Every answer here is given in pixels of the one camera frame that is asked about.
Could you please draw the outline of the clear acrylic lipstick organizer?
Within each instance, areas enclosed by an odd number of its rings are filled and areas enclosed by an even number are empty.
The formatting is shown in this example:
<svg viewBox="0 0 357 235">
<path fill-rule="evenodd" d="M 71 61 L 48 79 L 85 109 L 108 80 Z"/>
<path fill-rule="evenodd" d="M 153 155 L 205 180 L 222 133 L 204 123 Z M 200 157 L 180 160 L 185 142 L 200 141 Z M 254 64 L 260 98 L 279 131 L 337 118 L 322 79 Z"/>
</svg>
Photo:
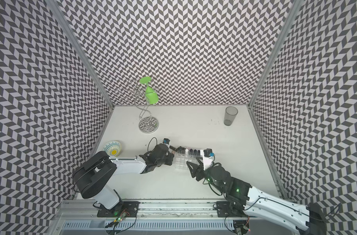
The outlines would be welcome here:
<svg viewBox="0 0 357 235">
<path fill-rule="evenodd" d="M 191 155 L 185 156 L 185 153 L 180 154 L 180 153 L 176 152 L 174 155 L 173 166 L 175 169 L 178 169 L 178 170 L 188 170 L 188 167 L 186 164 L 187 161 L 198 165 L 198 163 L 196 161 L 196 156 L 191 156 Z"/>
</svg>

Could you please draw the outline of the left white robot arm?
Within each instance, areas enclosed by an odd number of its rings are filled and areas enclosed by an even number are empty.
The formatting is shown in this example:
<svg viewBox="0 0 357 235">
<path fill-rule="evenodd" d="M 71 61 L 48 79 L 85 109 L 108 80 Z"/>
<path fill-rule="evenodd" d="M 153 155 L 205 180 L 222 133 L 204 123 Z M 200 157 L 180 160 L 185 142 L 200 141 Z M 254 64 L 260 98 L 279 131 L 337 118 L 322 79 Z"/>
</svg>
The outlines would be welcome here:
<svg viewBox="0 0 357 235">
<path fill-rule="evenodd" d="M 72 179 L 82 198 L 94 198 L 101 209 L 118 211 L 122 198 L 107 185 L 115 175 L 146 174 L 162 165 L 172 165 L 176 148 L 167 143 L 158 144 L 153 150 L 133 159 L 111 159 L 105 151 L 100 151 L 78 166 Z"/>
</svg>

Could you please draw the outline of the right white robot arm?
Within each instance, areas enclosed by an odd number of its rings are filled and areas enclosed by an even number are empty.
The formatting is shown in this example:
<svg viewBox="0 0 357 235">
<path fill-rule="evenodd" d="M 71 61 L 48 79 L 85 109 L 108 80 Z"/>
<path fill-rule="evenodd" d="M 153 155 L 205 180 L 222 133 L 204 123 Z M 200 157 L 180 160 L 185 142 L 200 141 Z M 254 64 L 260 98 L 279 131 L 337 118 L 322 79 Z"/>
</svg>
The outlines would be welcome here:
<svg viewBox="0 0 357 235">
<path fill-rule="evenodd" d="M 201 160 L 187 162 L 191 177 L 203 181 L 226 200 L 227 216 L 257 217 L 279 225 L 297 235 L 325 235 L 325 215 L 317 203 L 301 205 L 264 193 L 251 184 L 237 179 L 220 163 L 205 167 Z"/>
</svg>

